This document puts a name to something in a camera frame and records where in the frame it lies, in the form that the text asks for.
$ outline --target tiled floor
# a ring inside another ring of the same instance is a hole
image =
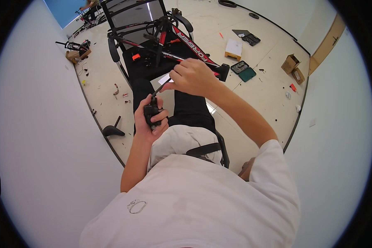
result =
[[[261,39],[254,47],[244,42],[242,51],[242,60],[248,63],[257,75],[248,82],[242,82],[237,75],[229,72],[225,85],[262,114],[274,128],[280,144],[284,147],[298,116],[296,105],[302,104],[305,82],[302,85],[296,84],[295,80],[281,69],[281,65],[287,55],[295,54],[301,61],[299,68],[307,77],[308,54],[281,29],[263,18],[256,20],[249,17],[248,11],[240,7],[228,8],[219,5],[217,1],[208,0],[164,0],[164,3],[168,10],[177,7],[182,11],[182,15],[193,24],[195,42],[218,64],[227,63],[231,66],[236,63],[235,59],[224,57],[227,39],[239,40],[232,29],[246,29]],[[99,124],[102,127],[114,125],[118,116],[121,116],[118,128],[126,135],[110,136],[109,140],[120,158],[126,162],[132,144],[134,117],[132,104],[125,101],[132,101],[132,91],[110,57],[107,46],[108,29],[109,25],[106,22],[80,33],[71,41],[81,43],[89,39],[93,44],[89,58],[76,65],[76,71],[81,81],[87,81],[83,86],[84,92],[91,107],[97,111]],[[88,76],[82,70],[85,68],[88,69]],[[152,81],[154,88],[159,87],[157,81],[158,79]],[[120,91],[117,99],[113,96],[116,91],[115,83]],[[293,92],[289,88],[291,83],[297,87],[298,92]],[[287,91],[292,95],[290,100],[285,97]],[[124,93],[129,93],[129,96],[123,98]],[[172,115],[173,91],[163,92],[160,96],[164,99],[164,107]],[[229,169],[238,173],[245,161],[256,156],[258,147],[227,113],[212,102],[207,102],[215,108],[213,117],[217,130],[226,142],[230,158]]]

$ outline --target red and black bicycle frame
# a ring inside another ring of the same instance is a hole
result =
[[[146,24],[147,24],[146,27],[133,29],[133,30],[127,31],[127,32],[117,33],[119,30],[122,30],[122,29],[125,29],[125,28],[128,28],[128,27],[135,27],[135,26],[138,26],[138,25],[146,25]],[[140,44],[137,44],[135,42],[132,42],[132,41],[129,41],[129,40],[123,38],[123,36],[126,35],[126,34],[136,32],[136,31],[140,31],[140,30],[144,30],[144,29],[154,28],[154,27],[158,27],[154,36],[157,37],[158,33],[160,34],[159,41],[158,41],[159,49],[157,51],[155,51],[151,48],[144,47]],[[166,57],[166,58],[178,61],[178,62],[181,62],[181,61],[185,60],[185,58],[183,58],[183,57],[180,57],[180,56],[162,51],[162,48],[164,47],[164,42],[165,42],[165,37],[167,35],[167,31],[173,32],[177,37],[179,37],[179,40],[181,40],[185,45],[187,45],[196,54],[196,56],[201,61],[203,61],[207,64],[207,66],[213,71],[214,75],[217,78],[219,78],[219,80],[221,80],[223,82],[226,81],[227,74],[228,74],[228,71],[230,69],[229,65],[222,64],[222,66],[220,66],[220,65],[216,64],[215,62],[213,62],[203,52],[203,50],[201,50],[201,48],[199,48],[186,34],[184,34],[180,29],[178,29],[175,25],[173,25],[173,23],[171,23],[168,20],[168,17],[160,18],[157,21],[147,21],[147,22],[142,22],[142,23],[134,23],[134,24],[130,24],[130,25],[127,25],[127,26],[115,28],[115,29],[110,30],[110,31],[111,32],[108,34],[108,37],[117,40],[117,42],[121,42],[121,43],[124,43],[124,44],[129,44],[131,46],[136,46],[136,47],[146,49],[146,50],[148,50],[152,53],[157,54],[156,65],[159,64],[159,61],[160,61],[159,58],[160,57]]]

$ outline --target blue wall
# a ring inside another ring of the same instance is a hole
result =
[[[61,28],[66,27],[78,15],[75,13],[87,4],[86,0],[44,0]]]

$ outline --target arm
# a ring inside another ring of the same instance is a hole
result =
[[[136,133],[121,177],[121,192],[128,192],[146,176],[151,145],[168,129],[168,119],[166,118],[168,110],[163,110],[151,118],[152,122],[161,120],[161,125],[157,126],[154,131],[151,131],[149,125],[147,125],[143,115],[143,107],[150,103],[150,97],[151,94],[142,100],[134,113]],[[157,105],[159,108],[163,106],[163,99],[158,96]]]
[[[228,113],[258,147],[268,140],[278,140],[267,121],[246,101],[220,82],[201,60],[184,60],[176,65],[169,75],[174,82],[167,83],[161,91],[174,89],[208,98]]]

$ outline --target red clip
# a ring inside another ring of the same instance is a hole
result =
[[[296,87],[293,84],[291,84],[291,89],[296,92]]]
[[[140,55],[139,54],[135,54],[134,56],[132,56],[132,60],[135,61],[137,59],[140,58]]]

